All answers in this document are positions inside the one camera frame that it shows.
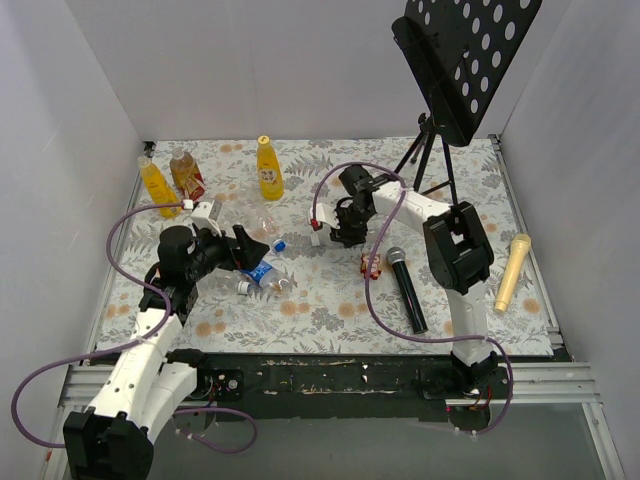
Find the gold microphone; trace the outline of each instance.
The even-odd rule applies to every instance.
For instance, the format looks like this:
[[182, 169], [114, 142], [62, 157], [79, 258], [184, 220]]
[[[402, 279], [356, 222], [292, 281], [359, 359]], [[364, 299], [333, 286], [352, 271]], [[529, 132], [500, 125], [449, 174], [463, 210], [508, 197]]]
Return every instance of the gold microphone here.
[[496, 297], [496, 304], [493, 307], [496, 313], [504, 313], [507, 311], [507, 307], [511, 302], [513, 291], [516, 288], [520, 271], [522, 270], [522, 262], [524, 257], [529, 253], [531, 249], [531, 237], [523, 233], [516, 235], [511, 242], [511, 254], [509, 255], [509, 262], [507, 262], [507, 268], [504, 271], [502, 277], [502, 283], [500, 284], [500, 290]]

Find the juice bottle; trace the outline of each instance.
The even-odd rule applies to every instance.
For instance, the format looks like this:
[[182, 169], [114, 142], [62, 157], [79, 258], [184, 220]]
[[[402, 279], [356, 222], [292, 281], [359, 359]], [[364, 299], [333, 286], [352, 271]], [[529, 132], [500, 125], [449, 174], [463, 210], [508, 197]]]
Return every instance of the juice bottle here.
[[[167, 179], [149, 157], [144, 155], [138, 157], [138, 166], [140, 167], [140, 177], [142, 177], [153, 203], [156, 205], [178, 203], [178, 197], [167, 183]], [[160, 215], [165, 218], [174, 218], [181, 210], [180, 207], [161, 208]]]
[[262, 196], [267, 200], [278, 200], [284, 194], [284, 183], [278, 157], [266, 135], [258, 138], [258, 178]]
[[204, 194], [204, 181], [198, 168], [198, 163], [189, 152], [181, 147], [173, 149], [171, 162], [171, 176], [173, 183], [182, 198], [197, 200]]

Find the blue label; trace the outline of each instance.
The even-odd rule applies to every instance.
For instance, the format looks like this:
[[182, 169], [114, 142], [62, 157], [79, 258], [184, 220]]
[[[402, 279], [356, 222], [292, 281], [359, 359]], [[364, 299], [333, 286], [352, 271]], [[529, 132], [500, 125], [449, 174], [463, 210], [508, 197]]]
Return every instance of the blue label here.
[[244, 273], [245, 275], [248, 275], [249, 278], [251, 278], [251, 280], [253, 280], [258, 285], [260, 285], [260, 280], [262, 280], [262, 277], [264, 277], [267, 274], [267, 272], [269, 272], [272, 269], [273, 267], [271, 265], [269, 265], [264, 260], [260, 260], [260, 264], [256, 268], [254, 268], [252, 272], [243, 270], [242, 273]]

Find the microphone head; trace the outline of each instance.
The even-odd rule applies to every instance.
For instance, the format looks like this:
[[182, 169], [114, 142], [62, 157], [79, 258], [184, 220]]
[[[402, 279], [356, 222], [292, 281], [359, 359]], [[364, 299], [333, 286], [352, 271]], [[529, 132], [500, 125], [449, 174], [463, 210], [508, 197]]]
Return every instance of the microphone head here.
[[387, 250], [387, 263], [393, 265], [396, 262], [404, 262], [407, 254], [400, 247], [391, 247]]

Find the wall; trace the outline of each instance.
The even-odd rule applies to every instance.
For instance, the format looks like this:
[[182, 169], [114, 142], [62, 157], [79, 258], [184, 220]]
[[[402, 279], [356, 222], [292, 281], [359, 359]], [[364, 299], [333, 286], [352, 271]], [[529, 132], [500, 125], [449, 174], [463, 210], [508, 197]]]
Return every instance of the wall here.
[[[47, 452], [18, 434], [11, 395], [84, 350], [142, 145], [64, 1], [0, 0], [0, 32], [0, 478], [35, 479]], [[34, 434], [50, 438], [64, 374], [25, 391]]]
[[[391, 32], [404, 0], [67, 4], [144, 139], [415, 135], [425, 110]], [[502, 132], [567, 4], [543, 2], [478, 136]]]
[[573, 0], [503, 136], [565, 340], [640, 478], [640, 4]]

